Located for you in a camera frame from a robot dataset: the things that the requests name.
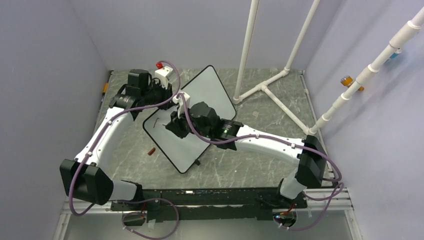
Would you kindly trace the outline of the white framed whiteboard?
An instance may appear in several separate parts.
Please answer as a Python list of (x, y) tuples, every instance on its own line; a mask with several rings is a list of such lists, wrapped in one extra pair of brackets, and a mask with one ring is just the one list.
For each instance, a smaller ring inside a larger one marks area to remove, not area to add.
[[(236, 117), (236, 108), (212, 65), (201, 70), (181, 91), (190, 95), (188, 112), (194, 117), (191, 120), (194, 127), (199, 120), (205, 121), (206, 117), (218, 116), (225, 120)], [(210, 144), (194, 134), (189, 133), (185, 138), (179, 138), (167, 130), (162, 124), (170, 122), (173, 111), (177, 111), (176, 106), (156, 110), (143, 122), (143, 130), (174, 168), (184, 174)]]

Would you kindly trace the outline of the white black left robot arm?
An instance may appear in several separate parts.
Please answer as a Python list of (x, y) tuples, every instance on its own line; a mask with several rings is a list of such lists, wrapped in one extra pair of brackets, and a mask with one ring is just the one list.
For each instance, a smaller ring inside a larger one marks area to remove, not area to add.
[(132, 69), (127, 83), (111, 99), (106, 115), (89, 143), (74, 159), (65, 159), (59, 167), (66, 195), (72, 199), (104, 205), (108, 201), (124, 200), (131, 210), (144, 203), (143, 189), (138, 183), (116, 181), (103, 171), (128, 127), (147, 106), (163, 110), (172, 104), (169, 77), (174, 70), (169, 66), (147, 70)]

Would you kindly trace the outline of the red marker cap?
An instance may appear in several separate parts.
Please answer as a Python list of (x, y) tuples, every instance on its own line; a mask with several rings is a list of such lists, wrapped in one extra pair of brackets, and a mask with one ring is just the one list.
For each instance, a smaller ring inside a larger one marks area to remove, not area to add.
[(151, 156), (154, 152), (156, 151), (156, 149), (155, 148), (152, 148), (148, 153), (147, 153), (147, 155), (148, 156)]

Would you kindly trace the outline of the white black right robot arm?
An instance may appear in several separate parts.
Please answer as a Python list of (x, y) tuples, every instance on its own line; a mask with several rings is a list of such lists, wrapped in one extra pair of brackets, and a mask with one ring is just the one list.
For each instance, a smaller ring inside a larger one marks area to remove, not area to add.
[(287, 161), (294, 170), (279, 184), (276, 203), (289, 207), (305, 189), (322, 186), (327, 165), (325, 151), (317, 137), (288, 138), (256, 130), (234, 120), (220, 118), (205, 102), (184, 113), (174, 111), (165, 128), (179, 138), (188, 134), (202, 137), (209, 144), (233, 151), (252, 151)]

